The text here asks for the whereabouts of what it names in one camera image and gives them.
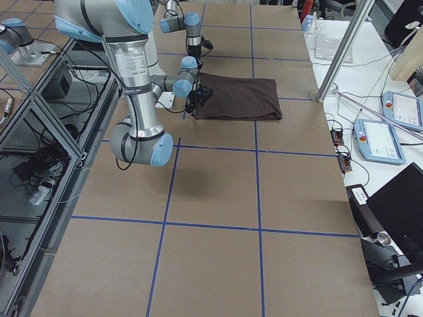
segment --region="blue joint cap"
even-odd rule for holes
[[[54,19],[56,21],[56,28],[59,30],[59,32],[69,36],[70,38],[76,38],[78,40],[84,40],[94,43],[101,43],[101,36],[91,33],[57,16],[54,16]]]
[[[197,64],[197,60],[195,59],[195,57],[185,56],[184,58],[182,58],[180,60],[180,68],[192,69],[192,68],[197,68],[197,67],[198,67],[198,64]]]
[[[189,26],[195,26],[200,23],[200,17],[197,12],[185,13],[185,24]]]
[[[173,150],[173,138],[169,133],[165,133],[156,142],[156,146],[151,155],[150,165],[151,166],[164,166],[168,163],[171,158]]]
[[[175,81],[172,86],[172,91],[174,95],[177,97],[187,97],[192,90],[192,83],[187,81],[186,79],[179,79]]]
[[[153,9],[149,0],[115,0],[120,14],[128,24],[141,34],[153,30]]]
[[[3,49],[3,51],[5,51],[6,54],[12,54],[13,51],[15,50],[13,48],[12,45],[10,45],[9,43],[6,43],[5,41],[0,40],[0,48]]]
[[[19,18],[7,18],[6,20],[1,21],[1,24],[10,28],[14,26],[25,26],[25,23],[23,23],[23,21]]]
[[[162,18],[160,20],[160,28],[161,28],[161,32],[163,32],[163,33],[170,33],[171,32],[171,29],[169,28],[169,24],[168,24],[168,22],[166,21],[165,18]]]

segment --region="red object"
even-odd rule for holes
[[[303,20],[307,15],[310,14],[311,8],[313,8],[313,3],[315,0],[305,0],[304,6],[303,6],[303,12],[301,13],[301,17],[299,18],[299,21],[302,23]]]

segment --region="blue and white tablet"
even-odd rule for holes
[[[423,109],[416,97],[388,91],[383,95],[383,115],[403,127],[423,131]]]
[[[358,149],[365,160],[401,165],[405,157],[393,125],[358,119],[354,124]]]

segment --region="folded cloth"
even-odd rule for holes
[[[196,107],[196,119],[280,120],[274,79],[231,78],[200,73],[203,86],[213,90],[204,106]]]

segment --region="white table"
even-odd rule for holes
[[[328,21],[320,20],[320,32],[330,34],[331,37],[341,38],[348,27],[347,21]],[[319,65],[330,64],[330,61],[324,59],[315,58],[315,51],[309,46],[310,59],[313,62],[313,70],[316,77],[317,85],[320,86],[329,66]],[[382,93],[385,79],[387,78],[384,92],[387,90],[400,92],[408,89],[409,85],[406,82],[393,81],[390,77],[387,77],[388,70],[393,62],[391,56],[387,56],[380,61],[370,63],[365,66],[348,67],[347,65],[362,65],[370,61],[375,61],[389,55],[389,52],[375,28],[370,22],[365,22],[357,35],[355,42],[352,45],[352,57],[353,63],[347,64],[341,68],[338,76],[336,77],[335,83],[339,86],[340,92],[350,92],[358,96],[380,96]],[[414,96],[410,89],[403,92],[403,94],[409,94]],[[351,96],[358,102],[365,102],[365,105],[373,110],[382,113],[380,98],[357,98]],[[335,95],[329,95],[324,102],[325,112],[328,120],[332,119],[332,114],[335,120],[339,121],[343,128],[352,128],[352,124],[341,118],[337,113],[338,97]],[[341,98],[339,100],[339,113],[351,120],[355,121],[359,114],[360,108],[352,104],[351,102]],[[359,118],[372,119],[380,121],[380,119],[369,112],[363,110],[360,113]],[[332,122],[328,122],[329,127],[332,127]],[[404,133],[403,131],[396,129],[397,135],[399,136],[401,143],[419,143],[420,140]],[[404,165],[392,165],[392,164],[381,164],[368,162],[364,160],[358,151],[356,141],[351,138],[352,130],[344,130],[344,142],[347,147],[351,150],[352,158],[362,164],[368,171],[370,179],[368,185],[365,187],[366,192],[369,195],[374,194],[379,188],[385,185],[390,179],[396,176],[400,171],[407,167],[410,163],[415,162],[418,166],[423,167],[423,146],[403,146],[403,152],[406,158],[406,164]],[[354,184],[365,184],[367,182],[367,173],[365,170],[358,166],[356,163],[352,163],[352,172],[346,173],[344,178],[345,186]],[[395,303],[390,306],[382,306],[383,299],[381,295],[375,291],[375,297],[378,301],[379,312],[382,316],[391,316]],[[407,316],[407,314],[415,314],[417,316],[423,316],[423,295],[411,296],[405,310],[401,316]]]

